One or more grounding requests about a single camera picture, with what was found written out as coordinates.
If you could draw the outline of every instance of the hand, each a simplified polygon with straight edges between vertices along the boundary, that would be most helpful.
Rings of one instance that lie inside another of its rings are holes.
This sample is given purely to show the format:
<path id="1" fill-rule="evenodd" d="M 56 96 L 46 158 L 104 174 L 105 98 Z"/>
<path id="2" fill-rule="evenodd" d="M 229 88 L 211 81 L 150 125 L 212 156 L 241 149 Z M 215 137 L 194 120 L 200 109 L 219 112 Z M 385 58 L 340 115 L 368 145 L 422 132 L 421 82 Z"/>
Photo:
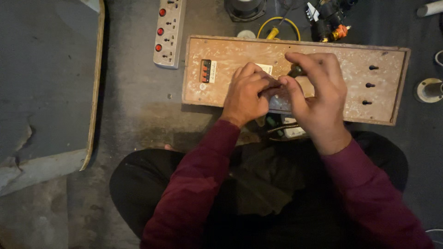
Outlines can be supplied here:
<path id="1" fill-rule="evenodd" d="M 277 80 L 249 62 L 234 73 L 220 119 L 239 128 L 268 113 L 269 99 L 276 94 Z"/>
<path id="2" fill-rule="evenodd" d="M 291 111 L 301 128 L 312 138 L 320 155 L 335 154 L 352 140 L 343 124 L 347 87 L 334 54 L 286 53 L 285 58 L 300 65 L 315 89 L 315 97 L 305 98 L 300 84 L 290 76 L 280 76 L 291 98 Z"/>

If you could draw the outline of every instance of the red switch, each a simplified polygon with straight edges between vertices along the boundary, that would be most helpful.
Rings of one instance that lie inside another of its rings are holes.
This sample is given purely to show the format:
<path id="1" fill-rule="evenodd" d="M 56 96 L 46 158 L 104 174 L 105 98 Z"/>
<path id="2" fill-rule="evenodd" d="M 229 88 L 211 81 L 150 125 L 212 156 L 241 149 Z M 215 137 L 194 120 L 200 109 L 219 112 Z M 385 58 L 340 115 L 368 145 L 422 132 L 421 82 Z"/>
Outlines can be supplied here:
<path id="1" fill-rule="evenodd" d="M 160 14 L 160 16 L 165 16 L 166 15 L 166 10 L 165 9 L 161 9 L 159 14 Z"/>

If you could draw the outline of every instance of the yellow cable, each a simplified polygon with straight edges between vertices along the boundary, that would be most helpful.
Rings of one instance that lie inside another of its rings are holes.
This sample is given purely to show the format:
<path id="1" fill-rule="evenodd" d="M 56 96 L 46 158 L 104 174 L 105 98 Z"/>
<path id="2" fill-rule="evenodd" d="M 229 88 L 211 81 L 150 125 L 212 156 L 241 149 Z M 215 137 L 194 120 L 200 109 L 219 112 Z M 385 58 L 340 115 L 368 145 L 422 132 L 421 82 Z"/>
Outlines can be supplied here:
<path id="1" fill-rule="evenodd" d="M 276 19 L 283 19 L 283 17 L 281 17 L 281 16 L 272 17 L 272 18 L 268 19 L 266 22 L 264 22 L 264 24 L 263 24 L 263 25 L 260 27 L 260 29 L 258 30 L 257 38 L 260 37 L 260 32 L 261 32 L 261 30 L 263 29 L 263 27 L 264 27 L 267 23 L 269 23 L 270 21 L 272 21 L 272 20 L 276 20 Z M 299 39 L 299 41 L 300 41 L 301 39 L 300 39 L 300 31 L 299 31 L 299 28 L 297 28 L 297 26 L 296 26 L 291 20 L 289 20 L 288 18 L 285 18 L 284 20 L 287 21 L 288 23 L 290 23 L 290 24 L 295 28 L 295 31 L 297 31 L 298 39 Z"/>

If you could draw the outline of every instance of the white pipe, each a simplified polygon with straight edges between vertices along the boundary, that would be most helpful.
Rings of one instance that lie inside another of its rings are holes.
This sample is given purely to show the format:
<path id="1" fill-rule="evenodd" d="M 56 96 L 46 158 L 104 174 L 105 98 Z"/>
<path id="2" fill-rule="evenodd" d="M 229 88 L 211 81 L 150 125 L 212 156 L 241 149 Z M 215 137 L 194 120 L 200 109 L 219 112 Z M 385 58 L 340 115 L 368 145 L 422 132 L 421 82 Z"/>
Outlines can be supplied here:
<path id="1" fill-rule="evenodd" d="M 426 4 L 417 10 L 417 16 L 424 17 L 443 12 L 443 0 Z"/>

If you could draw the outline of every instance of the black pants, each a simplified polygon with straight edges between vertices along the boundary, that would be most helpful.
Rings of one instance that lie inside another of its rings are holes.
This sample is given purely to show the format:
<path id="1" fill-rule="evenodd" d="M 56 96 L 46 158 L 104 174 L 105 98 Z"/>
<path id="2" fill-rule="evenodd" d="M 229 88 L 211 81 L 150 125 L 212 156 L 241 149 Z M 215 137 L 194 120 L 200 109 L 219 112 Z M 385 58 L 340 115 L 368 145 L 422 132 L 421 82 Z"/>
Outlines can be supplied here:
<path id="1" fill-rule="evenodd" d="M 354 139 L 369 158 L 403 191 L 408 163 L 403 152 L 386 138 L 372 132 L 355 132 Z M 292 201 L 278 215 L 234 215 L 217 209 L 217 198 L 208 217 L 206 248 L 352 248 L 356 227 L 344 212 L 333 183 L 309 139 L 271 145 L 247 144 L 233 154 L 231 164 L 242 163 L 242 153 L 259 157 L 272 147 L 277 162 L 298 167 L 304 188 L 293 192 Z M 147 149 L 133 152 L 114 171 L 109 184 L 112 200 L 134 233 L 141 237 L 146 222 L 184 154 Z M 225 183 L 221 192 L 229 192 Z"/>

